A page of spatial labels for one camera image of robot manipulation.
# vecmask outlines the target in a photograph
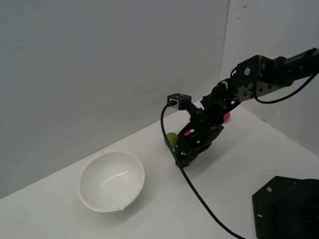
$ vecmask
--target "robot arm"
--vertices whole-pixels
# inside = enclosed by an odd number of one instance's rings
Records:
[[[203,108],[191,102],[191,96],[173,94],[167,103],[176,102],[175,108],[186,110],[190,122],[178,134],[175,153],[182,167],[187,166],[197,155],[205,151],[224,129],[223,116],[241,102],[256,99],[272,104],[289,98],[300,91],[319,72],[319,50],[313,48],[294,57],[278,57],[274,60],[256,55],[240,63],[212,92],[200,101]],[[287,97],[272,102],[263,102],[258,97],[291,86],[296,80],[310,77],[303,85]]]

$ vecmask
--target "white wall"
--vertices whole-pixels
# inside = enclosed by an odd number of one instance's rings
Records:
[[[0,1],[0,198],[159,120],[167,95],[208,94],[227,8]]]
[[[221,78],[228,78],[238,63],[253,55],[291,57],[313,47],[319,48],[318,9],[318,0],[231,0]],[[288,95],[304,81],[299,80],[261,99]],[[251,100],[242,106],[319,155],[318,102],[317,76],[300,93],[282,103],[263,105]]]

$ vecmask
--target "white table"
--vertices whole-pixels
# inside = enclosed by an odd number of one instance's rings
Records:
[[[179,132],[186,112],[165,118]],[[81,204],[76,184],[83,167],[108,150],[136,155],[145,184],[127,209],[97,213]],[[251,196],[275,175],[319,179],[319,158],[242,107],[232,112],[213,145],[186,168],[217,217],[254,239]],[[230,239],[185,182],[156,122],[0,200],[3,239]]]

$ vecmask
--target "wire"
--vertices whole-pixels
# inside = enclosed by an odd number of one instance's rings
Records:
[[[314,79],[314,77],[316,77],[316,75],[318,74],[318,72],[316,73],[313,73],[298,89],[296,89],[294,92],[292,92],[291,94],[285,96],[285,97],[282,97],[280,99],[277,99],[277,100],[274,100],[274,101],[261,101],[260,99],[258,99],[257,97],[257,93],[256,93],[256,89],[254,89],[253,91],[253,95],[254,95],[254,98],[256,101],[258,101],[259,103],[262,103],[262,104],[274,104],[274,103],[278,103],[278,102],[281,102],[281,101],[284,101],[288,98],[290,98],[291,96],[294,96],[295,94],[297,94],[299,91],[301,91],[307,84],[310,83],[310,81],[312,81]]]
[[[169,140],[167,138],[167,135],[166,135],[166,132],[165,132],[165,128],[164,128],[164,113],[166,111],[166,109],[170,106],[173,106],[173,105],[176,105],[176,102],[173,102],[171,103],[171,105],[167,104],[162,112],[161,112],[161,115],[160,115],[160,127],[161,127],[161,131],[163,133],[163,136],[164,136],[164,139],[168,145],[168,148],[170,150],[170,152],[172,153],[174,159],[175,159],[175,162],[176,162],[176,165],[179,167],[182,175],[184,176],[185,180],[187,181],[187,183],[189,184],[190,188],[193,190],[194,194],[196,195],[196,197],[200,200],[200,202],[202,203],[202,205],[204,206],[204,208],[208,211],[208,213],[214,218],[214,220],[217,222],[218,225],[220,225],[225,231],[227,231],[229,234],[231,234],[232,236],[234,236],[235,238],[238,238],[238,239],[245,239],[239,235],[237,235],[236,233],[232,232],[231,230],[229,230],[216,216],[215,214],[211,211],[211,209],[208,207],[208,205],[205,203],[205,201],[202,199],[202,197],[200,196],[200,194],[197,192],[197,190],[195,189],[194,185],[192,184],[192,182],[190,181],[190,179],[188,178],[187,174],[185,173],[184,169],[181,167],[178,159],[177,159],[177,156],[171,146],[171,144],[169,143]]]
[[[234,71],[236,71],[237,72],[237,66],[231,71],[231,73],[230,73],[230,77],[233,77],[233,73],[234,73]]]

